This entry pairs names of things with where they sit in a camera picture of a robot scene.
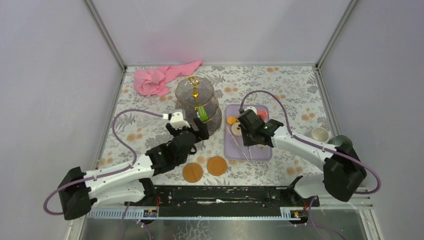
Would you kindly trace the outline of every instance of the small white bowl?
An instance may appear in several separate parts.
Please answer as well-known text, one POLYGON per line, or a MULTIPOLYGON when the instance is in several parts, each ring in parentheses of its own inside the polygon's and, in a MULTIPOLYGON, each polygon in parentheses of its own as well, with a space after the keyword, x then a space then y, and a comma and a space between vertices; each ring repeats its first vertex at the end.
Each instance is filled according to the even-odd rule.
POLYGON ((326 144, 330 140, 330 133, 323 127, 314 127, 308 134, 308 137, 326 144))

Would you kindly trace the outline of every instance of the orange disc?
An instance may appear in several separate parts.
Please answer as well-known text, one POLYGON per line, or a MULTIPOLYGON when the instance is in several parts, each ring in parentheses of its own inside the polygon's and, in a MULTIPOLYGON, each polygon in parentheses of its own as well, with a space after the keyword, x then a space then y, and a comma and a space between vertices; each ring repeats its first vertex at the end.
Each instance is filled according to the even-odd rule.
POLYGON ((211 157, 207 161, 207 171, 214 176, 221 176, 227 171, 227 162, 220 156, 211 157))
POLYGON ((226 119, 226 123, 227 124, 229 124, 229 125, 233 125, 233 124, 235 124, 236 123, 236 117, 235 116, 229 116, 229 117, 227 117, 227 119, 226 119))
POLYGON ((202 179, 203 168, 197 163, 189 163, 182 169, 182 177, 189 183, 195 183, 202 179))

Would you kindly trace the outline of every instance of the white wall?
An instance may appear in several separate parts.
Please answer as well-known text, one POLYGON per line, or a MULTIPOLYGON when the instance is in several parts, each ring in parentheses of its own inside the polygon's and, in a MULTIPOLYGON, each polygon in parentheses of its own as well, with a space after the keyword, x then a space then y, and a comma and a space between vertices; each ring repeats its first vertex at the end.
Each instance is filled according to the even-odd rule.
POLYGON ((315 63, 350 0, 94 0, 135 64, 315 63))
POLYGON ((43 201, 70 168, 93 167, 119 80, 82 0, 1 1, 0 239, 64 237, 43 201))
POLYGON ((386 240, 424 239, 423 9, 360 1, 322 68, 342 133, 382 178, 372 202, 386 240))

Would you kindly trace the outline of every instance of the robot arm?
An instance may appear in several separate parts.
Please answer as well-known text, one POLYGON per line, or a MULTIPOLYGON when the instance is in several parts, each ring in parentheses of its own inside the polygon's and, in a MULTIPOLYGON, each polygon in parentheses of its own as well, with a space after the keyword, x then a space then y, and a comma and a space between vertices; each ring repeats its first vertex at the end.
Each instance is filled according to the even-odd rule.
POLYGON ((164 114, 163 118, 169 120, 166 129, 174 138, 148 150, 135 162, 86 172, 75 167, 67 173, 59 187, 76 180, 85 181, 59 191, 65 220, 79 218, 92 207, 140 201, 149 204, 155 199, 155 187, 150 178, 184 164, 188 155, 196 153, 195 144, 209 138, 206 124, 195 118, 198 130, 194 130, 185 121, 183 110, 164 114))
POLYGON ((300 176, 292 182, 290 186, 304 199, 329 193, 334 198, 347 202, 367 176, 362 166, 323 150, 324 148, 334 150, 359 160, 351 144, 343 143, 340 146, 335 146, 295 132, 292 133, 297 138, 322 147, 322 149, 317 149, 295 139, 287 126, 284 126, 281 122, 271 119, 265 123, 256 115, 254 109, 242 111, 237 118, 240 121, 245 146, 262 144, 286 150, 307 160, 323 171, 323 173, 314 176, 300 176))

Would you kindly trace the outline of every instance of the pink object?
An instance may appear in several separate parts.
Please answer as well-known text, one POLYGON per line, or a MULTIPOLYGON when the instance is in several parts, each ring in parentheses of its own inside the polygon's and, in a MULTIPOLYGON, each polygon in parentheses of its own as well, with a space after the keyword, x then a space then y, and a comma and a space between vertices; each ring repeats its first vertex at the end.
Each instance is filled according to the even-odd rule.
POLYGON ((264 121, 268 119, 268 113, 265 110, 257 110, 257 115, 264 121))
POLYGON ((166 95, 170 92, 167 83, 178 76, 191 75, 201 63, 202 61, 195 61, 185 65, 138 69, 134 72, 134 89, 147 97, 166 95))

